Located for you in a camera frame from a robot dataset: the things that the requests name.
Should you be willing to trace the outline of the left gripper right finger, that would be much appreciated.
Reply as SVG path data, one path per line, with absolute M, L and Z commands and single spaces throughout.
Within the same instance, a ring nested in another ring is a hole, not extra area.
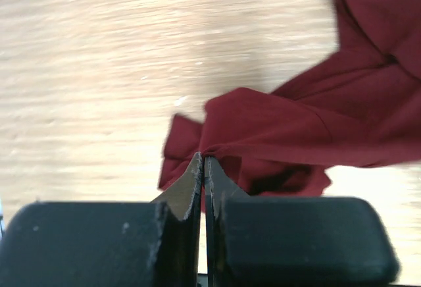
M 357 197 L 256 197 L 205 160 L 209 286 L 387 286 L 399 261 Z

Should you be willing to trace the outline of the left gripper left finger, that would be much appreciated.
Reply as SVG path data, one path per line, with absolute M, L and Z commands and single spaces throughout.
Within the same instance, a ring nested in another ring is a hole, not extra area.
M 2 286 L 196 286 L 203 161 L 150 202 L 37 201 L 1 239 Z

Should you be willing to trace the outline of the dark red t shirt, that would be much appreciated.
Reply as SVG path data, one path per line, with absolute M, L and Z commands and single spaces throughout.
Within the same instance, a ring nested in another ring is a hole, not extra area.
M 336 165 L 420 159 L 420 0 L 333 0 L 339 48 L 271 93 L 238 88 L 175 115 L 159 188 L 195 153 L 252 196 L 319 196 Z

